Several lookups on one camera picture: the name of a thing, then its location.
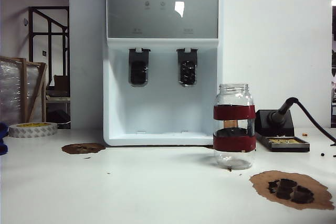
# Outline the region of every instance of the wooden crate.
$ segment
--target wooden crate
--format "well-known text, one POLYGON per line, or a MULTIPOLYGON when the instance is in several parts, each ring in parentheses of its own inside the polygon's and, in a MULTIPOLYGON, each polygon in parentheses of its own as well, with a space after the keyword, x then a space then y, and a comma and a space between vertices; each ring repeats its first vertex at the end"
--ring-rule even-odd
POLYGON ((46 64, 0 56, 0 71, 0 121, 6 124, 45 122, 46 64))

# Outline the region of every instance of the brown stain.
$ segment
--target brown stain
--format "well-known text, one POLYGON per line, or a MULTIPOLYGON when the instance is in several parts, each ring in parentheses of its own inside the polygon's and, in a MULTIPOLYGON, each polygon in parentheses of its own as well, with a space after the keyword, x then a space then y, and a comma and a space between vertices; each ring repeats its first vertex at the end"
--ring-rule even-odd
POLYGON ((333 210, 335 207, 330 201, 331 194, 327 191, 327 187, 313 179, 312 177, 298 173, 284 173, 278 170, 269 170, 263 173, 256 174, 250 178, 253 187, 257 193, 270 201, 278 202, 288 207, 298 210, 303 209, 322 209, 333 210), (275 194, 271 194, 268 190, 268 182, 281 178, 287 178, 296 181, 303 187, 309 188, 314 193, 314 201, 308 204, 298 204, 290 200, 279 199, 275 194))
POLYGON ((69 144, 62 147, 62 151, 69 154, 97 153, 105 149, 105 146, 96 143, 69 144))

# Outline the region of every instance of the masking tape roll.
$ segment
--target masking tape roll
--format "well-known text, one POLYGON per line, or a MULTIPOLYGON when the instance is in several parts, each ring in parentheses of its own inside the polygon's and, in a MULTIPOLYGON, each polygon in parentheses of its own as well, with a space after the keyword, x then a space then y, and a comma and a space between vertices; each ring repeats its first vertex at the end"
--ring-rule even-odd
POLYGON ((21 123, 11 125, 8 135, 16 138, 51 136, 57 133, 57 123, 21 123))

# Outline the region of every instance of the wooden stick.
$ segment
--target wooden stick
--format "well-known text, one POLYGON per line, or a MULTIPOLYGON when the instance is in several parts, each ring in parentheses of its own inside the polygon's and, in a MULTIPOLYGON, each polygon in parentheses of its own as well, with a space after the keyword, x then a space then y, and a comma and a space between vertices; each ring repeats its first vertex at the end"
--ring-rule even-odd
POLYGON ((42 102, 42 122, 46 122, 47 121, 47 114, 46 114, 46 78, 43 78, 43 81, 42 81, 41 102, 42 102))
POLYGON ((5 57, 5 56, 0 56, 0 60, 2 60, 2 61, 11 61, 12 63, 22 62, 21 58, 10 58, 10 57, 5 57))
POLYGON ((27 122, 28 106, 27 106, 27 66, 25 58, 18 58, 22 63, 21 68, 21 115, 22 122, 27 122))
MULTIPOLYGON (((9 59, 20 60, 20 59, 22 59, 22 58, 9 58, 9 59)), ((26 64, 27 64, 27 65, 41 66, 41 63, 40 63, 40 62, 31 62, 31 61, 27 61, 27 60, 26 60, 26 64)))
POLYGON ((36 98, 38 97, 38 95, 40 94, 42 85, 43 85, 43 80, 45 78, 45 74, 46 74, 46 64, 45 63, 40 63, 40 67, 38 69, 38 77, 37 77, 37 81, 36 81, 36 85, 35 85, 35 89, 34 89, 34 93, 33 93, 33 97, 32 97, 32 101, 33 101, 33 106, 32 109, 29 113, 29 118, 28 118, 28 122, 30 122, 33 119, 33 115, 34 115, 34 111, 35 111, 35 107, 36 107, 36 98))

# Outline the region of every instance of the white water dispenser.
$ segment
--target white water dispenser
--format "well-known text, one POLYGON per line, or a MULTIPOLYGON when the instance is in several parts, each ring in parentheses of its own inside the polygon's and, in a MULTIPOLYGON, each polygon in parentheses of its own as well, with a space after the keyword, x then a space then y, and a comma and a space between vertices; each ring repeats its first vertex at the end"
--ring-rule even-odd
POLYGON ((212 144, 222 64, 218 3, 107 0, 107 144, 212 144))

